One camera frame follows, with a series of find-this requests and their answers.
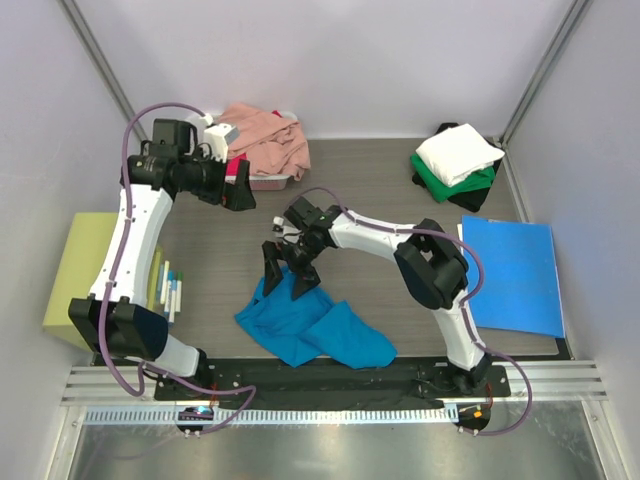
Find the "blue t shirt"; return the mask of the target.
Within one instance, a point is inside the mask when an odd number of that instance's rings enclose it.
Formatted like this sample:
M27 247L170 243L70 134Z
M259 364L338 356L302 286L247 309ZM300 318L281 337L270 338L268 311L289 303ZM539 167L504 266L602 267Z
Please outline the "blue t shirt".
M284 267L283 279L268 295L264 280L236 323L261 347L291 367L320 355L352 369L389 366L398 352L391 341L370 327L345 302L334 302L316 287L291 298L295 275Z

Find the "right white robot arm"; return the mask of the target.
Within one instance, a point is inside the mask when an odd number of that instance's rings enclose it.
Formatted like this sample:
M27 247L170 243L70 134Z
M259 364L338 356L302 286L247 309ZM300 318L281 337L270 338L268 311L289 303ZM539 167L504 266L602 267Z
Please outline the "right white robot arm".
M300 196L273 220L273 232L275 239L262 244L264 295L282 282L281 263L294 275L294 300L317 287L320 277L313 261L328 248L386 259L398 267L411 297L433 312L445 340L453 388L471 396L486 385L491 356L466 307L469 265L461 247L437 222L382 222L340 205L323 210Z

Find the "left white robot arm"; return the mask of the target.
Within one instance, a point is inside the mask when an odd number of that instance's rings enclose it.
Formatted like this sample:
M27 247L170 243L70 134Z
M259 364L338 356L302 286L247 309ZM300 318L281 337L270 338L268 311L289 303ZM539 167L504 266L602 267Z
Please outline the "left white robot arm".
M228 151L238 129L211 116L197 123L156 119L152 136L128 155L121 175L119 211L103 265L89 293L71 300L68 314L84 341L105 361L128 359L178 377L198 400L211 391L203 350L169 332L169 322L148 306L148 283L162 226L176 197L187 192L231 211L255 208L249 163L226 179Z

